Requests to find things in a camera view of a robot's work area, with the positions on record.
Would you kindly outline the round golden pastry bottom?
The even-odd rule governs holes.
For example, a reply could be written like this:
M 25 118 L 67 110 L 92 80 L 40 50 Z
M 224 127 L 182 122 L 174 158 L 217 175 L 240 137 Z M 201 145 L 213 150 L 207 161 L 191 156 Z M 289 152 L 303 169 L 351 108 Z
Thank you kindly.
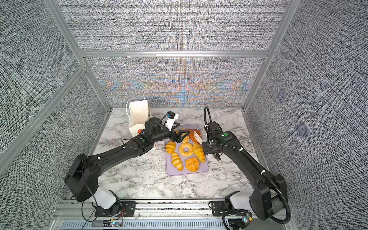
M 186 168 L 190 172 L 197 172 L 199 170 L 200 161 L 197 157 L 191 157 L 185 161 Z

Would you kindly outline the large striped croissant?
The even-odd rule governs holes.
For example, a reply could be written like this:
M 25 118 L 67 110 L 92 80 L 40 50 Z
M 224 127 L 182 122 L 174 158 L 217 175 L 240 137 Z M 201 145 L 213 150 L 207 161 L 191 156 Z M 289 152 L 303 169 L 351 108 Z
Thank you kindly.
M 193 153 L 200 160 L 201 163 L 206 162 L 206 156 L 204 154 L 204 150 L 201 144 L 197 142 L 193 143 Z

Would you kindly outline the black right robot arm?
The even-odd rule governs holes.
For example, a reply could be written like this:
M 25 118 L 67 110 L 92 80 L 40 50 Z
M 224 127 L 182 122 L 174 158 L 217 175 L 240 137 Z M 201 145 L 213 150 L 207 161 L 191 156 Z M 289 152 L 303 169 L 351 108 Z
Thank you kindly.
M 251 183 L 253 193 L 249 197 L 249 204 L 256 216 L 261 220 L 270 218 L 279 224 L 289 223 L 291 211 L 286 179 L 280 174 L 272 174 L 258 163 L 237 137 L 231 131 L 223 131 L 218 123 L 205 124 L 205 131 L 208 139 L 202 144 L 204 153 L 224 153 Z

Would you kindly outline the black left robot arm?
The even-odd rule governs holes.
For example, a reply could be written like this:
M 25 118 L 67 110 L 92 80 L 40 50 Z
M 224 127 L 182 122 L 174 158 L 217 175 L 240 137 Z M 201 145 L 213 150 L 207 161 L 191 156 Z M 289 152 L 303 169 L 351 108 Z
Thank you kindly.
M 97 217 L 100 211 L 105 211 L 111 217 L 117 216 L 123 210 L 120 199 L 112 191 L 100 188 L 98 177 L 124 161 L 149 152 L 156 142 L 170 139 L 180 143 L 189 133 L 168 129 L 160 118 L 151 118 L 145 122 L 141 133 L 127 143 L 97 155 L 78 155 L 65 176 L 65 184 L 77 201 L 91 199 L 95 202 Z

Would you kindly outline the white paper bag red flower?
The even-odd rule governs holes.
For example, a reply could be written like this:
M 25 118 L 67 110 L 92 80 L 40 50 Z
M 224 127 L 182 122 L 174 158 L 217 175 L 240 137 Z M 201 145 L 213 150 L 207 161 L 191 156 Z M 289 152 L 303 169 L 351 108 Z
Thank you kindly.
M 150 119 L 151 112 L 148 100 L 126 103 L 126 114 L 129 118 L 128 129 L 132 137 L 136 137 L 145 128 L 145 122 Z

